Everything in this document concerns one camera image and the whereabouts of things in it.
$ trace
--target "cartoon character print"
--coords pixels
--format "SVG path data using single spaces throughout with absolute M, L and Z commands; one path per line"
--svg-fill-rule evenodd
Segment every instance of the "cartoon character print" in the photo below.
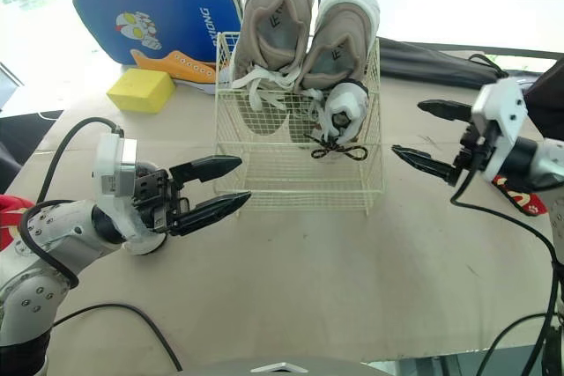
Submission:
M 141 44 L 147 48 L 152 48 L 153 50 L 162 48 L 160 42 L 155 37 L 157 33 L 155 23 L 151 21 L 146 13 L 120 13 L 115 19 L 115 30 L 129 39 L 141 41 Z

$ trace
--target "black cloth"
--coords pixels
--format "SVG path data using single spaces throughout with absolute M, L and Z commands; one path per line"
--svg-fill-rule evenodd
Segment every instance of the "black cloth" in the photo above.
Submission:
M 564 140 L 564 57 L 525 93 L 525 103 L 543 137 Z
M 482 55 L 462 59 L 437 50 L 379 38 L 384 76 L 441 85 L 480 88 L 508 74 Z
M 62 110 L 44 112 L 48 118 L 58 118 Z M 22 114 L 0 118 L 0 194 L 6 192 L 55 121 L 38 114 Z

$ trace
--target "table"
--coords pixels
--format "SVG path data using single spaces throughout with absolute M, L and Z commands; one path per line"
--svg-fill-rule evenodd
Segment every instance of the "table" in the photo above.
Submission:
M 157 254 L 120 251 L 80 274 L 59 310 L 102 301 L 140 306 L 162 327 L 185 368 L 230 358 L 324 356 L 398 359 L 486 348 L 514 319 L 545 309 L 551 266 L 541 243 L 496 217 L 449 205 L 453 188 L 401 162 L 391 144 L 451 161 L 464 130 L 416 108 L 426 99 L 472 103 L 475 91 L 382 81 L 386 192 L 368 217 L 359 212 L 242 212 Z M 124 113 L 92 89 L 66 110 L 9 190 L 36 198 L 63 135 L 87 116 L 106 116 L 137 138 L 138 156 L 161 166 L 213 152 L 213 97 L 181 86 L 157 115 Z M 90 172 L 98 134 L 84 128 L 70 144 L 48 198 L 93 197 Z M 525 136 L 539 139 L 530 123 Z M 189 197 L 213 196 L 190 183 Z M 546 217 L 520 215 L 485 181 L 479 202 L 550 234 Z M 533 343 L 540 323 L 504 345 Z M 53 374 L 159 375 L 172 365 L 137 317 L 96 311 L 54 330 Z

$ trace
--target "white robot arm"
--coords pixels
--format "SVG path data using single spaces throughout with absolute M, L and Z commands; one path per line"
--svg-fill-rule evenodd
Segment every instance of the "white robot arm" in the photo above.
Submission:
M 476 172 L 481 172 L 487 181 L 491 181 L 499 174 L 506 178 L 507 188 L 517 192 L 537 193 L 549 210 L 553 243 L 550 244 L 548 240 L 546 243 L 551 253 L 555 280 L 562 287 L 564 283 L 562 265 L 564 263 L 564 142 L 545 139 L 538 143 L 519 136 L 527 116 L 527 109 L 517 82 L 508 78 L 493 85 L 485 85 L 472 107 L 446 100 L 426 100 L 418 106 L 443 119 L 468 122 L 469 125 L 460 140 L 462 149 L 452 165 L 434 160 L 424 151 L 400 145 L 394 145 L 392 150 L 416 169 L 438 176 L 452 186 L 456 185 L 461 172 L 466 169 L 469 171 L 470 179 Z M 458 203 L 455 197 L 456 195 L 451 199 L 452 203 L 468 206 Z M 471 208 L 491 212 L 479 206 L 472 205 Z M 546 322 L 550 323 L 552 313 L 553 311 L 547 313 Z M 564 315 L 562 301 L 558 303 L 558 313 L 560 316 Z M 561 348 L 563 336 L 562 327 L 559 327 L 546 338 L 548 346 L 545 348 L 543 358 L 545 375 L 564 374 L 562 372 L 564 356 Z
M 211 156 L 166 170 L 139 172 L 137 142 L 102 137 L 93 180 L 96 201 L 54 200 L 29 209 L 20 239 L 0 252 L 0 374 L 42 375 L 56 311 L 78 274 L 124 244 L 133 254 L 159 247 L 238 210 L 250 193 L 223 195 L 192 210 L 183 183 L 235 169 L 239 158 Z

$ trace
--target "wire basket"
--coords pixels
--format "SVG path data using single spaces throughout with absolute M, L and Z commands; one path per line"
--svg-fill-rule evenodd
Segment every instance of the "wire basket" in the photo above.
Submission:
M 320 149 L 320 145 L 299 137 L 312 131 L 312 123 L 299 119 L 291 108 L 281 111 L 273 107 L 268 114 L 262 114 L 245 107 L 249 104 L 248 92 L 231 89 L 226 77 L 238 36 L 238 33 L 222 33 L 218 37 L 216 152 L 238 156 L 242 165 L 215 180 L 216 193 L 251 191 L 245 210 L 364 210 L 368 213 L 383 192 L 378 40 L 370 52 L 364 80 L 368 88 L 368 115 L 358 140 L 353 143 L 365 147 L 367 157 L 357 161 L 336 151 L 319 159 L 312 158 L 312 151 Z M 269 90 L 268 93 L 279 99 L 296 99 L 290 92 Z

